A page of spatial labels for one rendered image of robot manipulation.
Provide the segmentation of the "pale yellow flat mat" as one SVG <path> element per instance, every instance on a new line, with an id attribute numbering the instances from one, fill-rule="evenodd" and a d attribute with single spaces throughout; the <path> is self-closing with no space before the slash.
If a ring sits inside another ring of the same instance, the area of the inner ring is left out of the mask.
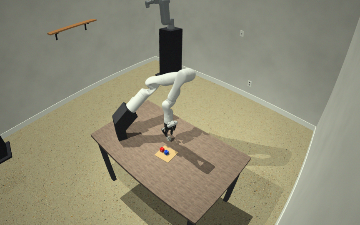
<path id="1" fill-rule="evenodd" d="M 163 146 L 163 148 L 164 148 L 165 150 L 168 150 L 168 151 L 169 151 L 169 154 L 168 154 L 168 155 L 165 155 L 164 152 L 158 151 L 158 152 L 155 154 L 155 156 L 157 156 L 158 158 L 160 158 L 160 159 L 166 161 L 167 163 L 169 163 L 169 162 L 178 154 L 178 152 L 175 151 L 175 150 L 173 150 L 173 149 L 171 149 L 171 148 L 169 148 L 169 147 L 167 147 L 167 146 L 165 146 L 165 145 Z"/>

